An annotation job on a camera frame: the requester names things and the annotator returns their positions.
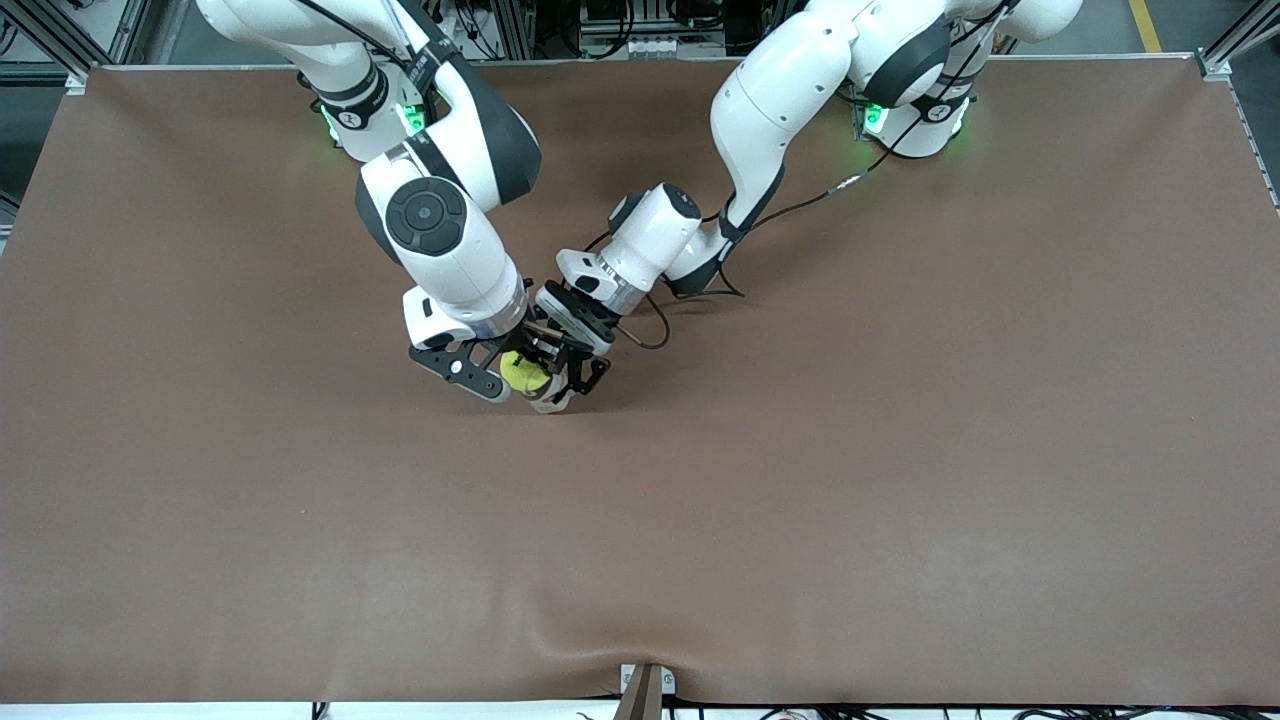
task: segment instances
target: yellow tennis ball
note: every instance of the yellow tennis ball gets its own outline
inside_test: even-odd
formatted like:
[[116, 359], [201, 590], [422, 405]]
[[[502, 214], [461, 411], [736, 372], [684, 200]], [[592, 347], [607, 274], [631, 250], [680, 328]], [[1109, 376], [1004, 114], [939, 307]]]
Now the yellow tennis ball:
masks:
[[516, 392], [530, 395], [541, 389], [552, 377], [518, 352], [503, 352], [499, 372]]

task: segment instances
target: table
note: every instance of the table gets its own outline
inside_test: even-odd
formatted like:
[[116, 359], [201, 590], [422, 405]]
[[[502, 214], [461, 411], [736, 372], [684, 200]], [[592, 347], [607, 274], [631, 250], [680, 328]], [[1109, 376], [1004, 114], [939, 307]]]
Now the table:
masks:
[[[554, 273], [714, 210], [731, 65], [486, 72]], [[1179, 59], [993, 63], [961, 136], [762, 228], [564, 416], [406, 357], [292, 73], [100, 70], [0, 261], [0, 700], [1280, 705], [1280, 222]], [[849, 109], [774, 206], [864, 167]], [[628, 324], [660, 328], [652, 315]]]

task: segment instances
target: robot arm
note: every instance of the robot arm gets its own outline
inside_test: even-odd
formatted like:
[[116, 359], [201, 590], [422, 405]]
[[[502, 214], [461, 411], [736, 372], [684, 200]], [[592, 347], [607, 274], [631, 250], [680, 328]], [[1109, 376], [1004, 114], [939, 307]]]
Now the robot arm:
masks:
[[[356, 208], [378, 245], [416, 283], [402, 300], [411, 357], [494, 402], [511, 392], [490, 369], [502, 352], [517, 352], [548, 373], [589, 361], [582, 343], [544, 337], [532, 323], [525, 282], [485, 217], [527, 193], [538, 178], [541, 152], [527, 123], [462, 59], [420, 3], [317, 1], [340, 22], [298, 0], [198, 0], [223, 35], [297, 63], [344, 128], [347, 151], [367, 160]], [[394, 53], [404, 49], [410, 60], [375, 64], [356, 32]], [[393, 97], [403, 83], [422, 97], [434, 88], [449, 105], [447, 117], [407, 138]], [[481, 361], [472, 359], [477, 347], [488, 351]], [[566, 391], [589, 391], [607, 364], [591, 366], [591, 378], [579, 372], [564, 380]]]
[[677, 296], [707, 288], [782, 182], [783, 156], [849, 77], [884, 104], [910, 102], [942, 73], [942, 0], [813, 0], [735, 68], [712, 102], [712, 136], [733, 179], [718, 223], [668, 268]]
[[[908, 109], [870, 135], [895, 151], [909, 140], [902, 155], [931, 155], [959, 131], [989, 55], [989, 45], [977, 47], [989, 33], [970, 33], [952, 46], [952, 32], [1004, 10], [1006, 32], [1044, 40], [1079, 6], [1080, 0], [812, 0], [742, 60], [712, 102], [712, 135], [733, 195], [717, 224], [695, 232], [667, 269], [672, 292], [692, 296], [716, 278], [781, 184], [791, 138], [844, 77], [872, 102]], [[956, 78], [961, 70], [965, 77]]]

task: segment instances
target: black joint cap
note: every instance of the black joint cap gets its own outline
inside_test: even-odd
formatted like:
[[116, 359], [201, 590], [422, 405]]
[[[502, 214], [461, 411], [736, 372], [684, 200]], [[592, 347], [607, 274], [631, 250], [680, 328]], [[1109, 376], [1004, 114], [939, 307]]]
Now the black joint cap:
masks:
[[462, 191], [443, 178], [404, 183], [387, 205], [387, 231], [406, 250], [439, 258], [462, 242], [467, 209]]
[[378, 214], [378, 205], [369, 195], [369, 187], [365, 184], [365, 178], [360, 178], [356, 182], [356, 213], [365, 223], [365, 229], [369, 231], [370, 236], [372, 236], [378, 247], [383, 249], [383, 252], [392, 259], [392, 263], [399, 265], [399, 256], [396, 255], [396, 250], [392, 249], [392, 240], [387, 236], [387, 228], [383, 225], [383, 218]]
[[667, 283], [667, 287], [671, 288], [672, 295], [676, 297], [689, 297], [707, 290], [707, 287], [712, 284], [712, 281], [716, 279], [716, 273], [719, 272], [719, 259], [712, 258], [704, 263], [701, 268], [698, 268], [692, 273], [676, 279], [671, 279], [664, 275], [663, 282]]
[[439, 334], [434, 334], [434, 336], [426, 338], [426, 342], [424, 342], [422, 345], [425, 345], [429, 348], [434, 350], [434, 348], [438, 348], [438, 347], [444, 347], [445, 345], [449, 345], [451, 342], [453, 342], [453, 334], [452, 333], [439, 333]]
[[622, 205], [609, 215], [609, 234], [618, 232], [618, 228], [631, 217], [641, 200], [644, 200], [644, 192], [632, 192], [622, 199]]
[[667, 200], [671, 201], [671, 206], [676, 209], [685, 218], [703, 219], [703, 211], [698, 209], [698, 204], [694, 202], [689, 193], [671, 183], [662, 183], [662, 191], [667, 193]]

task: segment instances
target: white plastic housing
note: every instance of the white plastic housing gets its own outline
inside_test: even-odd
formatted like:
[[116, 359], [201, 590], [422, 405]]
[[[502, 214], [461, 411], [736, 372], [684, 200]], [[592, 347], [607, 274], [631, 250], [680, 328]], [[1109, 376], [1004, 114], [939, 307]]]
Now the white plastic housing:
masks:
[[502, 196], [471, 91], [458, 70], [448, 64], [435, 73], [435, 86], [449, 104], [449, 114], [428, 126], [425, 132], [453, 168], [466, 193], [488, 213], [502, 205]]
[[791, 138], [849, 70], [849, 42], [835, 24], [803, 12], [753, 50], [712, 102], [712, 137], [733, 178], [728, 220], [739, 225], [768, 192]]
[[677, 211], [667, 190], [659, 184], [646, 192], [622, 222], [613, 240], [600, 251], [600, 259], [628, 284], [649, 292], [658, 275], [689, 243], [699, 224], [701, 218], [689, 218]]
[[[396, 191], [429, 176], [411, 154], [394, 152], [366, 163], [361, 177], [385, 223], [387, 208]], [[415, 252], [394, 240], [390, 247], [413, 282], [443, 313], [472, 328], [481, 340], [497, 337], [524, 319], [527, 296], [520, 270], [507, 255], [498, 232], [479, 205], [461, 188], [460, 192], [466, 201], [466, 219], [456, 247], [439, 256]]]
[[[943, 0], [884, 0], [873, 3], [855, 19], [858, 40], [852, 46], [849, 79], [865, 88], [876, 70], [881, 69], [900, 47], [928, 29], [946, 10]], [[893, 102], [899, 106], [924, 95], [942, 73], [942, 64], [929, 68]]]

